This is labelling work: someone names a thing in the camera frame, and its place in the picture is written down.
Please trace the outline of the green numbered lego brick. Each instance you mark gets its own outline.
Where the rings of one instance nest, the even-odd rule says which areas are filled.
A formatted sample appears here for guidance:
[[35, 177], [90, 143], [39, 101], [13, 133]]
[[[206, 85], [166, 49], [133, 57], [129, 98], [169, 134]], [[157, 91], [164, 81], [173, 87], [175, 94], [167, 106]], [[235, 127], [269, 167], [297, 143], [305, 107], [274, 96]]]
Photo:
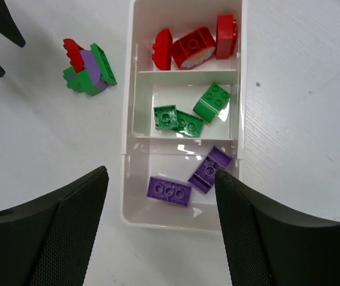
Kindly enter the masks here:
[[66, 86], [78, 93], [95, 96], [103, 91], [103, 88], [98, 88], [93, 84], [86, 69], [76, 73], [73, 67], [69, 67], [63, 70], [63, 78], [66, 80]]

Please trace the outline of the purple curved lego brick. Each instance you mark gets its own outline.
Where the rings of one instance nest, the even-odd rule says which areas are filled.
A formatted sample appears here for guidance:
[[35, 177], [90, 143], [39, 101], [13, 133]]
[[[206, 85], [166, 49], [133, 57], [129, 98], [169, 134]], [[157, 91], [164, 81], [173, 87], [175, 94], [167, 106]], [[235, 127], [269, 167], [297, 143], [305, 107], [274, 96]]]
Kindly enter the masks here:
[[147, 197], [176, 206], [188, 207], [191, 185], [163, 176], [151, 176], [147, 187]]

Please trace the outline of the green lego plate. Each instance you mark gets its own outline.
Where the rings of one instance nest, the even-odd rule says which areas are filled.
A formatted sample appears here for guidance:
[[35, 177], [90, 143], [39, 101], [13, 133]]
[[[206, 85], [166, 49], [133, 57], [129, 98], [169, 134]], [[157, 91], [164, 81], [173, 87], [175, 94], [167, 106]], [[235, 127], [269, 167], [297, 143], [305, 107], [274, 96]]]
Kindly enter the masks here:
[[205, 121], [197, 116], [177, 110], [178, 127], [172, 129], [192, 138], [198, 138], [202, 133]]

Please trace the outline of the small green lego brick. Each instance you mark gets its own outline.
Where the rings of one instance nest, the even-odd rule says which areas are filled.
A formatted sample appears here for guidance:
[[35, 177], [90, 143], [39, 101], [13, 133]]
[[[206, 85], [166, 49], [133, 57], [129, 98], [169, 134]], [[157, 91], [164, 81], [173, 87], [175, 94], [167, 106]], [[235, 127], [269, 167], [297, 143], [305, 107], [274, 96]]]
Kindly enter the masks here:
[[163, 105], [153, 108], [156, 130], [167, 130], [178, 127], [176, 105]]

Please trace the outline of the red sloped lego brick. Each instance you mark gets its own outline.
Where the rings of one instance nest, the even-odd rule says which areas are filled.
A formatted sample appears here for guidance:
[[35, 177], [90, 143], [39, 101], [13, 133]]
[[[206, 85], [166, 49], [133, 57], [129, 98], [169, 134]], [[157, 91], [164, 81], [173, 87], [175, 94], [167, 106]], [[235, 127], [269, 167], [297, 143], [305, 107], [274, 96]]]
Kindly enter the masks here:
[[217, 18], [216, 51], [217, 60], [228, 59], [237, 41], [237, 21], [232, 14], [219, 15]]

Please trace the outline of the purple paw print lego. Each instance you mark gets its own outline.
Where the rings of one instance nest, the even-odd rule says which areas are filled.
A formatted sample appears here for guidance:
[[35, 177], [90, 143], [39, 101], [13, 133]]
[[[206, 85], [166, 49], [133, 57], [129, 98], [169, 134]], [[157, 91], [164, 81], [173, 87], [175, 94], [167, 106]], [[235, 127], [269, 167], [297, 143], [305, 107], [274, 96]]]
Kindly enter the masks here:
[[218, 169], [226, 170], [233, 158], [223, 150], [213, 146], [202, 160], [188, 182], [203, 194], [207, 194], [215, 184], [215, 173]]

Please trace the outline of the red rounded lego brick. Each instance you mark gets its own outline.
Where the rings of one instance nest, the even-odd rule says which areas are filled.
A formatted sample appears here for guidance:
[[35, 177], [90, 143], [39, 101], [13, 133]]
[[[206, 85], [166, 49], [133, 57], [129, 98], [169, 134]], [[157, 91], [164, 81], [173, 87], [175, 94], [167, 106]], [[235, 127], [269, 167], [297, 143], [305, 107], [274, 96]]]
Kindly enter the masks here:
[[214, 56], [216, 42], [207, 27], [200, 27], [179, 38], [171, 46], [171, 54], [179, 70], [193, 69]]

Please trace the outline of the green square lego brick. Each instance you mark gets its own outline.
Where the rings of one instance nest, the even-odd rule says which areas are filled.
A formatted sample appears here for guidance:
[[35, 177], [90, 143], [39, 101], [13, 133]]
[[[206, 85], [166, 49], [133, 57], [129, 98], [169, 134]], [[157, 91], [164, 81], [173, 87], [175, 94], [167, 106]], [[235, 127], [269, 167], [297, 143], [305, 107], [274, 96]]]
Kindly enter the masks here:
[[193, 112], [201, 117], [205, 122], [211, 123], [218, 113], [227, 105], [231, 98], [231, 93], [213, 83], [206, 92], [199, 98]]

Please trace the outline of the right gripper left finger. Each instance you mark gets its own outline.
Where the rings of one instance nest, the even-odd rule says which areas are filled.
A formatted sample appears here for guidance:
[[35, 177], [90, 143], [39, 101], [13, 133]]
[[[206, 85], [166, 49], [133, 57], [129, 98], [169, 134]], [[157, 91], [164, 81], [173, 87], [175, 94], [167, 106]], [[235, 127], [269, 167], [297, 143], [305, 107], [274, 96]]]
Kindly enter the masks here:
[[0, 285], [83, 285], [108, 183], [100, 166], [0, 211]]

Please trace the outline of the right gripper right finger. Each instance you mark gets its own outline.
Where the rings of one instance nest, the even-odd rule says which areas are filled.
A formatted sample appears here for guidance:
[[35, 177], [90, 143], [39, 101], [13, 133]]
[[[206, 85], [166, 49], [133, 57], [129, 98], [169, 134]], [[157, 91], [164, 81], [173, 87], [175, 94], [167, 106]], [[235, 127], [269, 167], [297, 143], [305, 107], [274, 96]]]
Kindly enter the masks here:
[[285, 206], [224, 170], [215, 194], [233, 285], [340, 285], [340, 222]]

